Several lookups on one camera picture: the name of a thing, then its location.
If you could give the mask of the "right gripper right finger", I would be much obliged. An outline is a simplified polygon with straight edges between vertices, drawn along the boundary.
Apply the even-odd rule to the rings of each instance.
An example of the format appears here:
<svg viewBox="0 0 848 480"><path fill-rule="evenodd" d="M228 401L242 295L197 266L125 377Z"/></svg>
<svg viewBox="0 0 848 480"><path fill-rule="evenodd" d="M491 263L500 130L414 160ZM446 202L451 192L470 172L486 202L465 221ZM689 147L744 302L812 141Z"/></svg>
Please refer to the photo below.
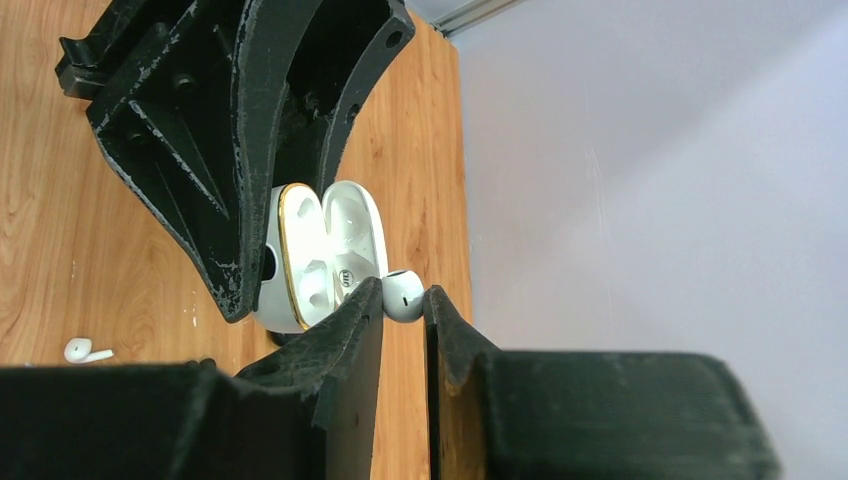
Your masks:
<svg viewBox="0 0 848 480"><path fill-rule="evenodd" d="M779 479L745 389L682 352L516 351L424 296L435 479Z"/></svg>

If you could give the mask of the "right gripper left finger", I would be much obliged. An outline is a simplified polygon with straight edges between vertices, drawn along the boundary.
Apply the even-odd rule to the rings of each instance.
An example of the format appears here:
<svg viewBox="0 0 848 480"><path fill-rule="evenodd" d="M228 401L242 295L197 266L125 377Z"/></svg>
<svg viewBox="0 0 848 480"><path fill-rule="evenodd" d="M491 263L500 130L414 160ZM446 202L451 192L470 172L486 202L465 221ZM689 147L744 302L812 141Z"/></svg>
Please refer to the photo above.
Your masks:
<svg viewBox="0 0 848 480"><path fill-rule="evenodd" d="M364 280L229 375L211 362L1 372L5 479L366 479L383 338Z"/></svg>

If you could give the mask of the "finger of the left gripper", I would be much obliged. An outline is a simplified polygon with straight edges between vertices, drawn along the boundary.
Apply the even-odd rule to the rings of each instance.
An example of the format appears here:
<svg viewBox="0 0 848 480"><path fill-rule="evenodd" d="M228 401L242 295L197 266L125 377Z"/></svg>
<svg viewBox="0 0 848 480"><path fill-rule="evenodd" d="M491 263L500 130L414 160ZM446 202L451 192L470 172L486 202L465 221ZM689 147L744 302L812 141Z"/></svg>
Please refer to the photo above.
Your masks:
<svg viewBox="0 0 848 480"><path fill-rule="evenodd" d="M335 181L365 101L414 35L402 1L320 3L287 75L273 186Z"/></svg>
<svg viewBox="0 0 848 480"><path fill-rule="evenodd" d="M259 293L284 105L316 1L114 1L61 37L106 162L185 251L224 319Z"/></svg>

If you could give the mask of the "white earbud charging case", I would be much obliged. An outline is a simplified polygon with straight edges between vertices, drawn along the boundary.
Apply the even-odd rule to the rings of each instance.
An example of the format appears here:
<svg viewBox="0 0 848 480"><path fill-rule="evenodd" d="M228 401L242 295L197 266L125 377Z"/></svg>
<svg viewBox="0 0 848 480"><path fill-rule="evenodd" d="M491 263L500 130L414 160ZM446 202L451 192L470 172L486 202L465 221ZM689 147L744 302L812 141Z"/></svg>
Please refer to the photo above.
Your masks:
<svg viewBox="0 0 848 480"><path fill-rule="evenodd" d="M388 273L379 209L360 184L341 180L322 196L304 183L271 190L258 322L299 334L317 325L368 277Z"/></svg>

